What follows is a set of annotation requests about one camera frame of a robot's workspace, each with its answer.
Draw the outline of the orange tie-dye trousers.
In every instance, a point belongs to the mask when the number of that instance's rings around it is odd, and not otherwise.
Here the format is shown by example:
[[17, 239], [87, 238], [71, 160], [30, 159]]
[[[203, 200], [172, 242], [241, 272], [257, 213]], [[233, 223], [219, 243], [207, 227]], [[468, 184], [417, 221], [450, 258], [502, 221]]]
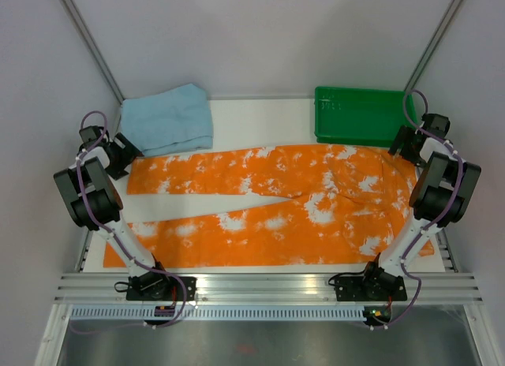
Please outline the orange tie-dye trousers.
[[126, 191], [268, 196], [272, 204], [131, 222], [164, 267], [364, 263], [410, 213], [414, 166], [384, 149], [303, 144], [138, 159]]

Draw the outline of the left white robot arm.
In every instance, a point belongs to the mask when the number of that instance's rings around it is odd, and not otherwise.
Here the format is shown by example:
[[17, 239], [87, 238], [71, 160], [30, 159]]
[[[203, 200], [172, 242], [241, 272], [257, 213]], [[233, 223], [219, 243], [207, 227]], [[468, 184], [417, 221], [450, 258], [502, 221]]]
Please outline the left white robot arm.
[[76, 162], [54, 174], [54, 182], [72, 220], [104, 238], [127, 263], [129, 281], [118, 283], [131, 301], [161, 301], [173, 291], [162, 264], [140, 242], [123, 215], [123, 203], [112, 183], [128, 175], [125, 168], [142, 156], [121, 133], [109, 137], [93, 125], [79, 131], [82, 145]]

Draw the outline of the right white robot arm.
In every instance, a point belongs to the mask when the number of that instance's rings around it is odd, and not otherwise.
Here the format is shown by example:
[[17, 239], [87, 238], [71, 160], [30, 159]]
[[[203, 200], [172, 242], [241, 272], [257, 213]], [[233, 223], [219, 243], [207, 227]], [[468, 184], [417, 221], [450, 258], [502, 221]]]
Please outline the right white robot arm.
[[399, 154], [422, 169], [410, 196], [412, 209], [399, 235], [365, 268], [360, 291], [370, 300], [388, 289], [402, 288], [406, 267], [432, 236], [465, 214], [481, 175], [481, 168], [462, 159], [447, 139], [450, 124], [419, 129], [402, 126], [388, 153]]

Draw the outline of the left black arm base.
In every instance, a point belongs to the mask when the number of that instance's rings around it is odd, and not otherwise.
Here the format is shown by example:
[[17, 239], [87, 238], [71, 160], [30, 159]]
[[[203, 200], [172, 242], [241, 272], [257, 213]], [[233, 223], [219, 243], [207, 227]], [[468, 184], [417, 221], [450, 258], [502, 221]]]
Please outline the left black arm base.
[[114, 289], [125, 293], [127, 301], [183, 301], [182, 286], [174, 277], [152, 271], [116, 282]]

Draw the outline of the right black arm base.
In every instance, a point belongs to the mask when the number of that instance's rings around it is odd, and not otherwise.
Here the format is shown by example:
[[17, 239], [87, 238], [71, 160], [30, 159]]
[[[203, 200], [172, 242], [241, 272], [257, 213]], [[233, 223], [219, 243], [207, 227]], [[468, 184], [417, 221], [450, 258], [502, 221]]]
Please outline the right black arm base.
[[378, 258], [367, 262], [363, 271], [331, 276], [328, 285], [334, 289], [337, 301], [407, 301], [403, 278], [387, 273]]

